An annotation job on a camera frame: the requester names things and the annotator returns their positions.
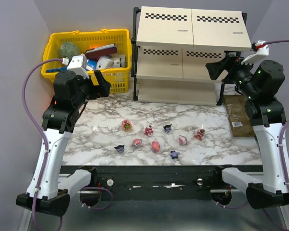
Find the pink bear strawberry toy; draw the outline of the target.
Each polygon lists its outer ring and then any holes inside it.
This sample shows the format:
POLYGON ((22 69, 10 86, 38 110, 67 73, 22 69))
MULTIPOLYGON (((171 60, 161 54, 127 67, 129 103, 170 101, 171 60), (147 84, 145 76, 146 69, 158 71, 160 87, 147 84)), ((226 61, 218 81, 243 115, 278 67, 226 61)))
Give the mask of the pink bear strawberry toy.
POLYGON ((130 131, 132 129, 132 124, 129 120, 125 119, 121 122, 121 124, 124 131, 130 131))

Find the black purple-bow cat toy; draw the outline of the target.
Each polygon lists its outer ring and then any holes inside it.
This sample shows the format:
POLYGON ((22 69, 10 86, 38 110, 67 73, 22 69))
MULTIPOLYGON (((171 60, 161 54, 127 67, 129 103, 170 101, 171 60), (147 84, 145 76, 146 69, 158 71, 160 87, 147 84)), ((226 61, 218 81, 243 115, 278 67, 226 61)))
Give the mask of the black purple-bow cat toy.
POLYGON ((114 147, 114 149, 115 149, 119 154, 124 153, 124 148, 125 148, 125 145, 118 145, 118 146, 115 146, 115 147, 114 147))

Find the pink blue-bow bunny toy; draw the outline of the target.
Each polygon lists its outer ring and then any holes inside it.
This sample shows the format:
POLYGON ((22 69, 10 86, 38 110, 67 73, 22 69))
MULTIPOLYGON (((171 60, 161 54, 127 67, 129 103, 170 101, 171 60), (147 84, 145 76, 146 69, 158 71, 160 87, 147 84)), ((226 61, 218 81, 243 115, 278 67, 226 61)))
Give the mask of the pink blue-bow bunny toy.
POLYGON ((138 148, 139 146, 142 145, 142 142, 143 142, 142 139, 139 139, 139 138, 134 139, 133 142, 132 142, 132 146, 135 147, 135 148, 138 148))

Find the white pink bunny toy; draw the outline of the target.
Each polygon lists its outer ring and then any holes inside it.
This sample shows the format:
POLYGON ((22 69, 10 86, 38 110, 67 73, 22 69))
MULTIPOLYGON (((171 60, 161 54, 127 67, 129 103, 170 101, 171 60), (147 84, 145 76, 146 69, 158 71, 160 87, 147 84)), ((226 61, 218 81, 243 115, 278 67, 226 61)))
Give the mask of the white pink bunny toy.
POLYGON ((180 144, 181 146, 185 146, 185 145, 188 144, 187 138, 186 138, 185 136, 183 136, 183 135, 179 135, 178 141, 179 141, 179 144, 180 144))

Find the pink round bunny toy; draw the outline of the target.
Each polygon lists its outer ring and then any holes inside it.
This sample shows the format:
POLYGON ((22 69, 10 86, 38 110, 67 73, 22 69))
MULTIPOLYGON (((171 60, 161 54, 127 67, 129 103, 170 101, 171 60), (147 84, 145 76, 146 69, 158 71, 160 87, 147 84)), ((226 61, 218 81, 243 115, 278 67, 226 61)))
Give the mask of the pink round bunny toy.
POLYGON ((160 151, 160 143, 158 141, 152 141, 151 151, 153 153, 158 153, 160 151))

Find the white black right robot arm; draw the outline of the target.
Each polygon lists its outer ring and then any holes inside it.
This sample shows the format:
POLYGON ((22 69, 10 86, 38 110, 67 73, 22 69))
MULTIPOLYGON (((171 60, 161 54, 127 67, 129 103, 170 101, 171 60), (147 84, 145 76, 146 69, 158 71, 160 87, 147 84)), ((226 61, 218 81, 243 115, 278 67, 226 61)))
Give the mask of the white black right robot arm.
POLYGON ((256 135, 263 179, 253 178, 233 166, 220 168, 220 178, 243 192, 250 206, 264 209, 289 205, 289 158, 286 147, 286 115, 275 97, 285 80, 281 64, 272 60, 260 63, 255 73, 241 57, 232 54, 205 65, 211 80, 227 72, 224 83, 235 84, 245 97, 245 111, 256 135))

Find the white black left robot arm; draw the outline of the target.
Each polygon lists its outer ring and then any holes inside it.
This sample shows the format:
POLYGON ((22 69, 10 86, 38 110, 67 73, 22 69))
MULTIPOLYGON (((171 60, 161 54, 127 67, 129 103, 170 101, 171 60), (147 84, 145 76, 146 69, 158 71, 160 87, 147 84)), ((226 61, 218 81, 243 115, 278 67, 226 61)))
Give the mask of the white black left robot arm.
POLYGON ((63 155, 81 116, 80 108, 85 108, 88 100, 108 97, 110 94, 111 85, 101 71, 95 71, 94 75, 98 85, 94 85, 89 77, 77 75, 73 71, 56 74, 54 96, 42 117, 40 128, 43 142, 36 170, 27 191, 17 196, 18 206, 62 217, 71 197, 82 188, 97 184, 94 167, 78 167, 64 181, 59 181, 63 155))

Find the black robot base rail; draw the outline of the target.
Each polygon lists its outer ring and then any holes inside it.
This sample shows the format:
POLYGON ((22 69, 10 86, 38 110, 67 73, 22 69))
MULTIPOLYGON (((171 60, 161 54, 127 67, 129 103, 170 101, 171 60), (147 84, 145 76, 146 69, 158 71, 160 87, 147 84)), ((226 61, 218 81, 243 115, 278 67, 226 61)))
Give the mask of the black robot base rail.
POLYGON ((79 192, 81 199, 101 201, 210 200, 211 192, 227 191, 214 166, 96 166, 97 181, 108 192, 79 192))

